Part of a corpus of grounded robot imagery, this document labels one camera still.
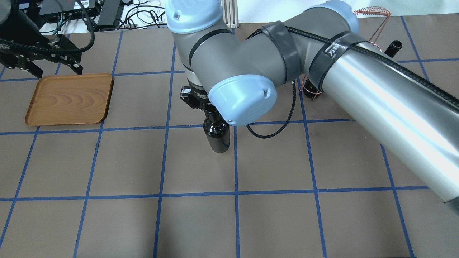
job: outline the electronic device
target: electronic device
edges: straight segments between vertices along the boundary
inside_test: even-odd
[[[89,16],[96,17],[101,13],[101,5],[97,0],[83,0],[83,6],[88,11]],[[47,23],[58,22],[61,15],[65,19],[80,19],[82,10],[76,0],[43,0],[40,15]]]
[[[121,22],[124,3],[121,0],[105,0],[104,6],[97,22],[98,29],[116,28]]]

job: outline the blue tape line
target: blue tape line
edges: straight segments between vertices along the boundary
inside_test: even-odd
[[[143,126],[143,127],[124,127],[124,128],[104,128],[103,131],[127,131],[127,130],[151,130],[165,129],[166,126]]]
[[[401,60],[397,61],[397,63],[419,63],[419,60]]]
[[[23,78],[23,79],[4,79],[0,82],[21,82],[21,81],[38,81],[38,78]]]
[[[301,85],[300,78],[297,78],[297,84]],[[311,177],[313,181],[314,198],[315,198],[316,210],[317,210],[317,221],[319,223],[320,242],[322,243],[322,254],[325,258],[327,258],[327,248],[325,246],[324,227],[322,226],[322,215],[320,212],[319,194],[317,192],[317,183],[316,183],[315,172],[314,172],[313,155],[311,152],[311,141],[309,139],[308,119],[306,118],[306,112],[304,110],[303,94],[300,94],[300,103],[301,103],[301,112],[303,114],[304,132],[306,134],[306,143],[308,146],[309,166],[311,168]]]
[[[459,61],[459,58],[421,59],[421,62],[448,62],[448,61]]]
[[[349,122],[351,119],[322,119],[322,120],[308,120],[307,123],[329,123],[329,122]],[[266,125],[266,124],[282,124],[285,121],[272,121],[272,122],[255,122],[252,125]],[[303,123],[302,120],[290,121],[290,123]],[[169,125],[169,129],[178,128],[200,128],[202,124],[189,124],[189,125]],[[151,130],[151,129],[166,129],[167,126],[141,126],[141,127],[120,127],[120,128],[103,128],[103,132],[107,131],[126,131],[126,130]],[[94,133],[99,132],[99,129],[85,129],[85,130],[56,130],[56,131],[39,131],[38,134],[78,134],[78,133]],[[33,131],[25,132],[0,132],[0,135],[33,135]]]
[[[421,62],[450,62],[450,61],[459,61],[459,58],[440,58],[440,59],[421,59]],[[397,61],[399,63],[417,63],[419,60],[401,60]]]
[[[19,184],[17,185],[16,193],[14,195],[13,202],[11,203],[11,208],[10,208],[10,211],[8,213],[8,217],[6,218],[6,222],[5,222],[5,226],[3,228],[3,232],[2,232],[2,234],[0,236],[0,248],[1,248],[2,244],[3,244],[3,240],[5,239],[6,230],[8,229],[8,224],[10,223],[11,215],[13,214],[13,209],[14,209],[14,206],[16,205],[16,199],[17,199],[17,197],[19,195],[19,191],[21,189],[22,182],[24,181],[24,176],[25,176],[26,171],[27,171],[27,166],[28,166],[28,163],[30,161],[30,156],[32,155],[32,151],[34,149],[35,142],[37,140],[37,136],[38,136],[38,131],[39,130],[40,130],[40,127],[37,126],[37,129],[35,131],[34,140],[32,141],[32,144],[30,145],[29,153],[27,155],[27,159],[26,159],[26,162],[24,164],[24,168],[22,169],[21,177],[19,179]]]
[[[57,64],[57,68],[56,68],[56,72],[54,73],[54,75],[57,75],[59,73],[59,69],[61,68],[61,63],[58,63]]]
[[[253,122],[250,125],[260,125],[260,124],[284,124],[285,121],[270,121],[270,122]],[[289,123],[303,123],[303,120],[291,120]]]
[[[386,149],[381,144],[382,156],[384,157],[384,163],[386,163],[387,174],[389,175],[389,180],[391,182],[392,191],[394,193],[395,204],[397,205],[398,215],[400,217],[400,222],[402,223],[403,233],[405,235],[405,241],[408,246],[410,257],[415,257],[413,248],[411,247],[411,242],[409,240],[408,230],[406,229],[405,219],[403,218],[402,208],[400,207],[400,201],[398,200],[397,189],[395,188],[394,179],[392,177],[391,168],[389,166],[389,161],[387,159]]]
[[[89,192],[91,190],[92,177],[94,175],[95,162],[97,160],[97,153],[99,152],[99,145],[101,143],[102,128],[103,127],[104,127],[104,121],[102,121],[102,123],[101,123],[101,127],[99,129],[99,136],[97,137],[97,143],[96,143],[95,149],[94,149],[94,156],[92,158],[91,171],[90,171],[89,179],[88,179],[88,186],[86,187],[86,195],[85,195],[85,199],[84,199],[83,210],[81,212],[80,224],[78,226],[77,240],[75,241],[75,248],[73,250],[73,258],[76,258],[77,252],[78,252],[78,245],[80,243],[81,230],[83,229],[84,217],[86,215],[86,207],[88,206],[88,196],[89,196]]]
[[[234,206],[235,206],[235,225],[236,225],[236,258],[241,258],[241,241],[239,234],[239,178],[237,165],[237,127],[234,127]]]
[[[396,190],[427,190],[425,185],[415,186],[396,186]],[[333,189],[293,189],[293,190],[265,190],[265,191],[238,191],[238,195],[267,195],[267,194],[298,194],[298,193],[335,193],[335,192],[371,192],[371,191],[392,191],[392,187],[368,187],[368,188],[333,188]],[[201,192],[201,193],[171,193],[162,194],[163,198],[173,197],[195,197],[195,196],[229,196],[235,195],[235,191],[230,192]],[[0,198],[0,202],[16,201],[54,201],[54,200],[97,200],[97,199],[133,199],[133,198],[158,198],[159,194],[143,195],[108,195],[108,196],[48,196],[48,197],[18,197]]]
[[[119,49],[121,47],[122,39],[123,39],[123,32],[121,31],[120,34],[119,34],[118,46],[117,46],[116,54],[115,54],[115,61],[113,62],[112,76],[115,73],[116,64],[118,62]],[[91,165],[91,172],[90,172],[89,179],[88,179],[88,187],[86,188],[86,196],[85,196],[86,198],[84,200],[83,210],[81,212],[80,225],[78,227],[77,240],[75,241],[75,248],[73,250],[73,258],[76,258],[77,257],[77,253],[78,253],[78,246],[79,246],[79,243],[80,243],[81,230],[83,229],[84,217],[86,215],[86,207],[88,206],[88,198],[87,197],[89,197],[89,192],[90,192],[90,189],[91,189],[92,177],[94,175],[95,162],[97,160],[97,153],[99,152],[99,145],[100,145],[100,142],[101,142],[102,133],[103,133],[103,129],[104,129],[104,122],[105,122],[105,120],[103,120],[101,122],[101,126],[99,128],[99,136],[97,138],[97,144],[96,144],[95,150],[94,150],[94,157],[93,157],[93,161],[92,161],[92,165]]]
[[[1,72],[0,72],[0,81],[1,81],[1,77],[3,76],[3,73],[5,72],[5,69],[6,69],[6,67],[4,66],[2,68],[2,70],[1,70]]]
[[[408,27],[406,26],[405,19],[403,18],[403,16],[400,16],[400,19],[402,20],[403,26],[405,27],[406,34],[408,35],[409,41],[411,42],[411,45],[412,45],[413,50],[414,50],[414,53],[416,54],[416,57],[418,58],[418,62],[421,65],[421,69],[422,69],[422,72],[424,73],[425,79],[429,80],[429,76],[427,76],[427,73],[425,72],[424,65],[422,64],[421,58],[419,56],[419,53],[416,50],[416,46],[414,45],[413,38],[411,37],[411,34],[408,31]]]
[[[317,192],[319,192],[319,193],[373,192],[373,191],[392,191],[392,187],[363,187],[363,188],[317,189]]]
[[[426,185],[417,185],[417,186],[396,186],[396,190],[422,190],[422,189],[429,189]]]
[[[171,71],[174,71],[175,66],[175,43],[172,47],[172,64]],[[166,155],[168,149],[168,137],[169,137],[169,122],[171,117],[171,103],[172,103],[172,86],[174,85],[174,73],[171,73],[169,82],[169,100],[168,100],[168,116],[166,120],[166,133],[164,135],[164,148],[162,151],[162,167],[161,167],[161,181],[159,185],[159,199],[158,199],[158,211],[156,213],[156,227],[155,227],[155,241],[153,244],[153,257],[157,257],[158,253],[158,239],[159,239],[159,224],[161,221],[161,207],[162,207],[162,191],[164,189],[164,171],[166,169]]]
[[[123,40],[123,31],[119,34],[118,47],[116,48],[115,61],[113,62],[112,75],[115,76],[116,64],[118,63],[119,49],[121,48],[121,41]]]
[[[314,120],[306,120],[307,123],[331,123],[331,122],[351,122],[354,121],[349,118],[344,119],[314,119]]]
[[[190,124],[190,125],[169,125],[169,128],[201,128],[202,124]]]
[[[131,75],[148,75],[148,74],[170,74],[172,71],[163,72],[143,72],[143,73],[114,73],[113,76],[131,76]]]
[[[0,135],[33,135],[35,132],[30,131],[30,132],[3,132],[0,133]]]
[[[240,191],[239,195],[259,195],[259,194],[296,194],[296,193],[315,193],[314,189],[298,190],[268,190],[268,191]]]

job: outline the black box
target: black box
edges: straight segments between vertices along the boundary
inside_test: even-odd
[[[81,0],[81,3],[88,11],[89,16],[96,17],[101,13],[101,6],[97,0]],[[64,13],[64,19],[79,19],[83,15],[81,7],[76,0],[43,0],[40,15],[48,23],[58,22],[60,14]]]

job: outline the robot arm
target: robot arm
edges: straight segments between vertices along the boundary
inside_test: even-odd
[[[459,102],[381,62],[388,59],[356,34],[347,4],[311,7],[242,43],[221,19],[217,0],[170,0],[166,15],[192,90],[208,93],[228,124],[254,122],[274,105],[276,86],[308,74],[459,214]],[[305,31],[331,40],[324,44]]]
[[[43,70],[32,61],[48,60],[68,65],[76,74],[81,75],[81,53],[93,43],[94,31],[91,32],[90,44],[82,49],[63,34],[47,38],[19,9],[18,0],[0,0],[0,63],[8,69],[19,68],[41,78]]]

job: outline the wooden tray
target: wooden tray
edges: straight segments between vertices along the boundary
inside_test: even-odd
[[[113,88],[109,73],[40,79],[25,117],[30,126],[91,124],[105,119]]]

